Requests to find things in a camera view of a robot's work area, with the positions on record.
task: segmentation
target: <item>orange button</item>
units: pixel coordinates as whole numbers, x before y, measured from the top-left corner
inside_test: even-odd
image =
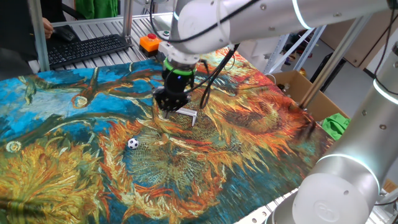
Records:
[[[152,52],[159,48],[159,44],[162,40],[156,37],[155,34],[148,34],[148,36],[141,37],[139,39],[139,45],[141,45],[148,52]]]

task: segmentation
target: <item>black keyboard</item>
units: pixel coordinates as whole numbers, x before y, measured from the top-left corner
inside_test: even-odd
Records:
[[[81,62],[128,47],[127,42],[117,34],[59,45],[48,49],[50,67],[57,68],[74,62]]]

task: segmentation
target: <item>colorful cloth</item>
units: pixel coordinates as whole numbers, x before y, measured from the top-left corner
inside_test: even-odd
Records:
[[[214,69],[227,50],[207,55]],[[165,119],[161,64],[51,71],[0,82],[0,220],[234,223],[298,187],[333,143],[240,55]],[[196,83],[206,78],[199,66]],[[136,138],[137,150],[127,146]]]

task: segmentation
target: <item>green cloth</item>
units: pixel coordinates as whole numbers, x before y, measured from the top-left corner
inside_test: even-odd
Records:
[[[345,118],[337,113],[325,118],[322,128],[334,139],[339,140],[341,135],[346,131],[351,119]]]
[[[118,16],[118,0],[75,0],[76,10],[86,19]]]

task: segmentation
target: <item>small white ball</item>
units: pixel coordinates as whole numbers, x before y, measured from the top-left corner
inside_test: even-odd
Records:
[[[129,146],[130,149],[137,149],[138,145],[139,145],[139,141],[137,141],[137,139],[135,139],[135,138],[132,138],[129,140],[127,145]]]

